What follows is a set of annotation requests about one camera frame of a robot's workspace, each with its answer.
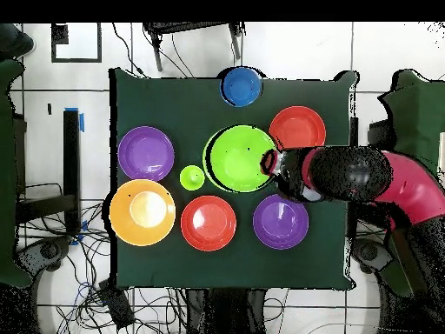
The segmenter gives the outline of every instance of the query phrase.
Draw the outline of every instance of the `table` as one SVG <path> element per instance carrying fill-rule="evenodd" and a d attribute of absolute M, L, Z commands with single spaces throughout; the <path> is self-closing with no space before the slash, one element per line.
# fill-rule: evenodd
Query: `table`
<path fill-rule="evenodd" d="M 245 108 L 234 108 L 220 96 L 215 78 L 145 79 L 110 70 L 111 193 L 130 180 L 117 164 L 117 146 L 123 136 L 140 125 L 162 130 L 175 148 L 172 171 L 160 181 L 176 203 L 176 221 L 170 234 L 158 244 L 136 247 L 117 239 L 112 268 L 118 287 L 190 288 L 308 288 L 347 290 L 344 276 L 346 205 L 341 202 L 306 204 L 309 231 L 289 250 L 272 250 L 255 235 L 252 215 L 256 206 L 276 193 L 273 184 L 252 193 L 228 193 L 208 179 L 196 191 L 179 183 L 186 166 L 202 167 L 203 147 L 218 130 L 231 124 L 254 124 L 267 130 L 273 117 L 291 105 L 318 112 L 327 132 L 326 144 L 349 144 L 349 90 L 354 71 L 333 81 L 263 80 L 263 92 Z M 219 196 L 234 209 L 236 234 L 216 252 L 195 250 L 183 239 L 180 218 L 185 206 L 202 195 Z"/>

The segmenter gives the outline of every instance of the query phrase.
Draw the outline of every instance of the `small green bowl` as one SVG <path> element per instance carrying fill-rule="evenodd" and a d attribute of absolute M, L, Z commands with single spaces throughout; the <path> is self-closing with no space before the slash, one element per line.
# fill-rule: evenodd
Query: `small green bowl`
<path fill-rule="evenodd" d="M 204 171 L 215 186 L 231 192 L 253 192 L 267 185 L 261 173 L 262 155 L 274 149 L 272 138 L 252 125 L 234 125 L 218 131 L 203 152 Z"/>
<path fill-rule="evenodd" d="M 179 175 L 179 182 L 186 190 L 198 190 L 203 186 L 204 180 L 204 172 L 196 165 L 186 166 Z"/>

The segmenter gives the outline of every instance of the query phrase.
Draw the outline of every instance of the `purple plate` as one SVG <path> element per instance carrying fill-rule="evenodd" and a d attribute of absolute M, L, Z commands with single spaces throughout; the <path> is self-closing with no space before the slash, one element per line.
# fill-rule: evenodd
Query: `purple plate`
<path fill-rule="evenodd" d="M 276 250 L 286 250 L 299 244 L 309 227 L 308 212 L 278 195 L 266 197 L 254 213 L 254 231 L 261 242 Z"/>
<path fill-rule="evenodd" d="M 128 132 L 117 149 L 119 165 L 131 179 L 158 182 L 169 174 L 175 152 L 169 138 L 153 127 L 137 127 Z"/>

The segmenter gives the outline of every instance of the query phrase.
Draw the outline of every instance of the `metal stand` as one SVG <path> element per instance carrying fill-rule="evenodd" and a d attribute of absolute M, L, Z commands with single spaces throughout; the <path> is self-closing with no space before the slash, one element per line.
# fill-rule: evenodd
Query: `metal stand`
<path fill-rule="evenodd" d="M 155 52 L 155 60 L 158 71 L 163 71 L 163 65 L 161 63 L 161 55 L 159 53 L 159 48 L 161 47 L 161 39 L 156 33 L 151 33 L 151 43 L 153 44 L 153 51 Z"/>
<path fill-rule="evenodd" d="M 79 119 L 77 111 L 63 112 L 63 195 L 17 203 L 16 224 L 64 211 L 66 231 L 80 231 Z"/>
<path fill-rule="evenodd" d="M 233 51 L 235 58 L 238 60 L 240 56 L 240 48 L 238 46 L 238 37 L 241 35 L 240 27 L 236 23 L 229 23 L 230 36 L 232 37 Z"/>
<path fill-rule="evenodd" d="M 143 23 L 144 29 L 149 33 L 151 37 L 151 44 L 153 46 L 153 51 L 155 52 L 155 60 L 156 60 L 156 67 L 158 71 L 163 71 L 163 64 L 161 62 L 161 55 L 160 55 L 160 48 L 161 48 L 161 41 L 162 39 L 159 37 L 159 35 L 162 35 L 162 32 L 153 30 L 149 27 L 148 23 Z M 235 58 L 239 59 L 241 57 L 240 54 L 240 48 L 238 46 L 238 37 L 242 35 L 242 29 L 244 27 L 244 22 L 229 22 L 229 30 L 230 30 L 230 36 L 232 38 L 232 44 L 233 44 L 233 50 L 235 53 Z M 187 25 L 178 26 L 175 30 L 170 29 L 164 31 L 164 33 L 174 33 L 175 31 L 182 31 L 182 30 L 193 30 L 193 25 L 190 25 L 189 27 Z"/>

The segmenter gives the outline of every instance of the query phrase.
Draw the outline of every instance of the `white tile floor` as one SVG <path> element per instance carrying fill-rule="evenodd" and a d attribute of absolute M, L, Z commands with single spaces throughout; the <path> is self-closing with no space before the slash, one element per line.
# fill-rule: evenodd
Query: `white tile floor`
<path fill-rule="evenodd" d="M 64 45 L 64 50 L 60 49 L 60 52 L 65 57 L 84 57 L 85 50 L 93 50 L 96 43 L 95 34 L 86 34 L 87 30 L 93 29 L 69 25 L 70 39 L 85 40 L 88 44 Z M 102 23 L 101 63 L 52 63 L 50 25 L 26 23 L 23 30 L 37 41 L 37 48 L 24 58 L 25 72 L 12 84 L 10 97 L 17 112 L 23 113 L 28 122 L 27 184 L 62 183 L 62 141 L 53 137 L 62 137 L 63 109 L 77 107 L 84 113 L 85 121 L 84 132 L 80 135 L 82 207 L 96 204 L 105 198 L 110 189 L 108 68 L 120 67 L 135 73 L 136 70 L 111 23 Z M 163 72 L 157 71 L 153 50 L 143 36 L 141 23 L 117 23 L 116 30 L 128 43 L 133 62 L 147 76 L 182 76 L 165 57 L 162 57 Z M 433 23 L 246 23 L 246 31 L 243 62 L 260 69 L 268 77 L 329 80 L 342 70 L 357 70 L 360 73 L 356 94 L 360 144 L 367 143 L 369 124 L 387 116 L 377 97 L 389 89 L 391 77 L 397 70 L 413 68 L 431 79 L 445 73 L 444 32 L 443 28 Z M 234 62 L 227 26 L 175 34 L 175 45 L 195 77 L 215 77 Z M 162 49 L 185 70 L 174 51 L 171 36 L 164 37 Z M 48 104 L 52 107 L 51 115 Z M 56 187 L 37 188 L 33 189 L 32 194 L 28 192 L 28 196 L 46 196 L 57 194 L 57 191 Z M 103 229 L 102 220 L 95 221 L 95 228 Z M 28 229 L 27 235 L 36 235 L 36 232 Z M 100 251 L 107 254 L 110 247 L 102 244 Z M 79 278 L 84 280 L 83 253 L 78 246 L 70 246 L 69 256 Z M 95 266 L 99 280 L 108 276 L 110 263 L 107 256 L 96 256 Z M 267 322 L 268 334 L 375 332 L 372 327 L 378 324 L 380 305 L 375 279 L 362 274 L 354 261 L 351 261 L 350 276 L 357 284 L 352 291 L 291 291 L 286 300 L 288 307 L 283 320 L 279 317 Z M 164 289 L 142 291 L 147 301 L 166 295 Z M 76 294 L 77 282 L 68 259 L 63 260 L 63 266 L 58 271 L 45 272 L 38 292 L 43 334 L 56 333 L 62 321 L 56 312 L 56 305 L 61 305 L 63 312 L 68 313 Z M 267 295 L 282 302 L 285 296 L 286 290 L 280 289 L 270 290 Z M 130 303 L 135 311 L 139 310 L 136 317 L 150 321 L 157 320 L 158 314 L 165 321 L 165 299 L 158 300 L 153 309 L 140 311 L 144 305 L 143 298 L 137 290 L 134 296 L 130 294 Z M 275 300 L 269 300 L 266 305 L 266 318 L 280 313 Z M 345 322 L 358 325 L 345 328 Z M 165 327 L 161 326 L 160 329 L 165 331 Z M 106 334 L 116 334 L 114 327 L 106 331 Z M 136 333 L 133 327 L 129 333 Z M 77 334 L 98 333 L 83 330 Z M 143 327 L 138 334 L 154 332 Z"/>

